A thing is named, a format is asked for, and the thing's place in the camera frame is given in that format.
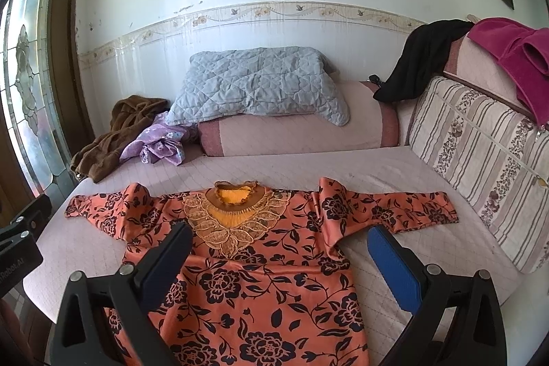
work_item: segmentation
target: sofa backrest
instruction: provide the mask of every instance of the sofa backrest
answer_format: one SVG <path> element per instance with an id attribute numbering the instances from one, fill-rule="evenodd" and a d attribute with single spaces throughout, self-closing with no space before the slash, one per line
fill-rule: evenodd
<path id="1" fill-rule="evenodd" d="M 417 105 L 413 152 L 473 207 L 523 273 L 549 259 L 549 133 L 525 115 L 436 76 Z"/>

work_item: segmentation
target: window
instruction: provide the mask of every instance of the window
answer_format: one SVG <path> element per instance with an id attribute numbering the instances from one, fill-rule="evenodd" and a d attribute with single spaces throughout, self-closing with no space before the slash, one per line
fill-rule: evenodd
<path id="1" fill-rule="evenodd" d="M 8 133 L 35 196 L 58 209 L 75 188 L 48 65 L 48 0 L 9 0 L 0 22 L 0 96 Z"/>

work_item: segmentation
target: decorative wall border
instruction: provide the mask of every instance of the decorative wall border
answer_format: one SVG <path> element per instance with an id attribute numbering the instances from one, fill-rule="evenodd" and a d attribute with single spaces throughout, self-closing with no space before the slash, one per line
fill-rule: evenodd
<path id="1" fill-rule="evenodd" d="M 88 68 L 123 53 L 124 49 L 148 44 L 168 36 L 193 33 L 229 24 L 264 21 L 323 21 L 380 27 L 410 33 L 424 24 L 386 11 L 356 5 L 326 2 L 255 2 L 182 14 L 148 25 L 79 55 L 80 67 Z"/>

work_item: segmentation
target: gray quilted pillow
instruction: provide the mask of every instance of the gray quilted pillow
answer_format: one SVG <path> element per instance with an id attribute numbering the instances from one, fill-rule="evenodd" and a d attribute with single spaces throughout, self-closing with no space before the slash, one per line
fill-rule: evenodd
<path id="1" fill-rule="evenodd" d="M 311 47 L 201 52 L 190 57 L 183 88 L 168 114 L 188 125 L 236 114 L 320 114 L 334 125 L 349 108 Z"/>

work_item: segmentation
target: pink bolster pillow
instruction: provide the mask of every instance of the pink bolster pillow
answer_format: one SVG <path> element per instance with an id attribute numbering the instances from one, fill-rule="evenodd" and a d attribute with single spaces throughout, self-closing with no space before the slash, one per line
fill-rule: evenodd
<path id="1" fill-rule="evenodd" d="M 351 119 L 336 126 L 320 115 L 259 117 L 240 114 L 200 123 L 200 142 L 211 157 L 351 151 L 399 145 L 399 120 L 390 105 L 373 99 L 370 82 L 337 87 Z"/>

